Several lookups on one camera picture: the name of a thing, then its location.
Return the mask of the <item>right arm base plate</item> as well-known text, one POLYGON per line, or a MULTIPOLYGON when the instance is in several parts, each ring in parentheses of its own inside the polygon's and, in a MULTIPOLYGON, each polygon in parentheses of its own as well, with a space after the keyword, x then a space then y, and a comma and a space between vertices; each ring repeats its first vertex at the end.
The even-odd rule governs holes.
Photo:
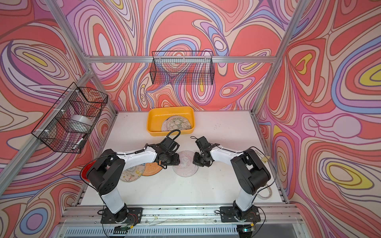
POLYGON ((235 206, 222 206, 218 211, 222 223, 250 222, 256 224, 261 221, 259 208, 254 205, 247 211, 241 211, 235 206))

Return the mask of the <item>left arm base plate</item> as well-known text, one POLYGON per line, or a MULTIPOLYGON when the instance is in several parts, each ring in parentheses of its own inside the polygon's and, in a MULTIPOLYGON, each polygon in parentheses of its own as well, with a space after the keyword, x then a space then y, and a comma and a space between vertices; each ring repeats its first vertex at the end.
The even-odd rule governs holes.
POLYGON ((127 224, 136 225, 141 222, 143 208, 130 207, 122 208, 116 214, 113 214, 108 208, 99 210, 97 213, 101 215, 102 224, 127 224))

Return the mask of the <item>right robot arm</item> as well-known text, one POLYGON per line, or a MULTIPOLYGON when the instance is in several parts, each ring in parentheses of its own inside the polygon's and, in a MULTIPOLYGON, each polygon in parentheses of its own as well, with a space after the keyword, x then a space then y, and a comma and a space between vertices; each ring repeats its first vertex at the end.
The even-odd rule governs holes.
POLYGON ((249 211, 259 189, 271 180, 271 173, 259 158, 255 150, 234 151, 218 143, 210 143, 202 136, 192 137, 199 149, 193 156, 193 164, 199 167, 210 167, 213 162, 222 162, 232 166, 241 187, 233 208, 240 213, 249 211))

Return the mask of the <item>green line-art coaster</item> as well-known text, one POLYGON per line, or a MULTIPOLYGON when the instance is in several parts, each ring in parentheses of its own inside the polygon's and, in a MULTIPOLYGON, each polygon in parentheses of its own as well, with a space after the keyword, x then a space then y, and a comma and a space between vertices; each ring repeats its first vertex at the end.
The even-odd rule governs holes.
POLYGON ((166 119, 161 127, 162 131, 173 131, 173 130, 190 130, 192 128, 190 121, 182 116, 172 116, 166 119))

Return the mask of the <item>orange round coaster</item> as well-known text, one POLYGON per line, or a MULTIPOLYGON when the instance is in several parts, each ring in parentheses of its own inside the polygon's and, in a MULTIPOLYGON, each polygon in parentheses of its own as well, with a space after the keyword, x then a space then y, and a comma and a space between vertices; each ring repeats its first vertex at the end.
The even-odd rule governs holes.
POLYGON ((145 165, 145 170, 142 174, 142 176, 153 176, 157 173, 159 173, 163 168, 158 165, 156 162, 154 163, 146 163, 145 165))

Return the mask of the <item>pale pink cloud coaster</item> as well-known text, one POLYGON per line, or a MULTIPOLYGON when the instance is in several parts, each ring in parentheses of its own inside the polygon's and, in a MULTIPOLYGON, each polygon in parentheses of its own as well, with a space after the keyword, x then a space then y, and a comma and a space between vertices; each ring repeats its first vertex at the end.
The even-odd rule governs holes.
POLYGON ((188 178, 193 176, 198 171, 198 166, 193 164, 194 152, 185 150, 179 152, 180 163, 173 166, 173 171, 181 177, 188 178))

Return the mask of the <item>cream blue doodle coaster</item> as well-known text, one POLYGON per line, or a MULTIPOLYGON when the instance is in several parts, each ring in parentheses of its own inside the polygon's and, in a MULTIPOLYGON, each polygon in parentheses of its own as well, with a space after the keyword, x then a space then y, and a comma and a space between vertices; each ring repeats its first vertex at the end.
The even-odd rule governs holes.
POLYGON ((145 164, 137 165, 123 170, 120 180, 123 182, 133 182, 139 179, 145 171, 145 164))

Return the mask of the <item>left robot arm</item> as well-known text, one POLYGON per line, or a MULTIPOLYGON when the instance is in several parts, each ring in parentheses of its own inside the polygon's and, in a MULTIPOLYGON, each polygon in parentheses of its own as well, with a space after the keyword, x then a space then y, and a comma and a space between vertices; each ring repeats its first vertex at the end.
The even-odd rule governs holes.
POLYGON ((156 163, 163 169, 179 165, 177 150, 180 145, 176 139, 180 134, 180 130, 170 131, 160 143, 146 144, 137 151, 115 152, 108 149, 95 160, 86 176, 112 215, 126 218, 128 214, 127 205, 117 189, 122 172, 147 163, 156 163))

